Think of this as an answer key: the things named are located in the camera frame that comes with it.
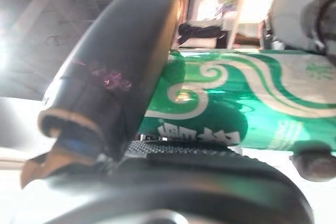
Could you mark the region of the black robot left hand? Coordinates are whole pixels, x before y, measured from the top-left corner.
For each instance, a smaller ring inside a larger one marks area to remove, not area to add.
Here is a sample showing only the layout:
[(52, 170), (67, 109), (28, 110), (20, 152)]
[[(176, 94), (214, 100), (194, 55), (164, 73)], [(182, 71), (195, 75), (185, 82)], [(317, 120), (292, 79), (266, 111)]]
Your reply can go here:
[(225, 145), (134, 137), (167, 62), (180, 0), (115, 0), (43, 98), (56, 141), (22, 170), (12, 223), (313, 223), (283, 173)]

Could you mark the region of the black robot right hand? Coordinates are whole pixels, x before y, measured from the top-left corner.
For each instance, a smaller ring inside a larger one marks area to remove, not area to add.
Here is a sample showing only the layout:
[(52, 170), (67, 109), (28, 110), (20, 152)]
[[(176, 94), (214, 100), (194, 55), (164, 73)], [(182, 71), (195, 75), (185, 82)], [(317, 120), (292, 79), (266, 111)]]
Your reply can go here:
[(309, 140), (292, 146), (291, 162), (312, 182), (335, 178), (335, 0), (273, 0), (265, 21), (267, 35), (307, 57), (292, 63), (293, 94), (317, 105), (320, 119)]

